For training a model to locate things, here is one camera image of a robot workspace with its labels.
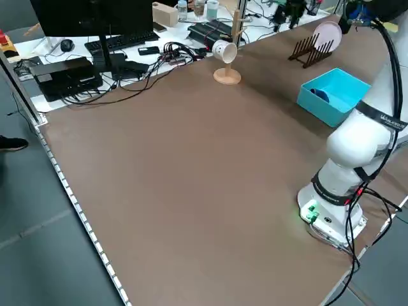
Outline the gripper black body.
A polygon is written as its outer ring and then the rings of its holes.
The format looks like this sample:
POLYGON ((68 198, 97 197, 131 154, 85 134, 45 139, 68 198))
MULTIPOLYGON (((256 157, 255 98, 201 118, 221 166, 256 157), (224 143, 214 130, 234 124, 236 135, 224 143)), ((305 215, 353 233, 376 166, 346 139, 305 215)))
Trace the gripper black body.
POLYGON ((285 4, 285 13, 287 16, 302 16, 306 7, 307 2, 305 0, 287 0, 285 4))

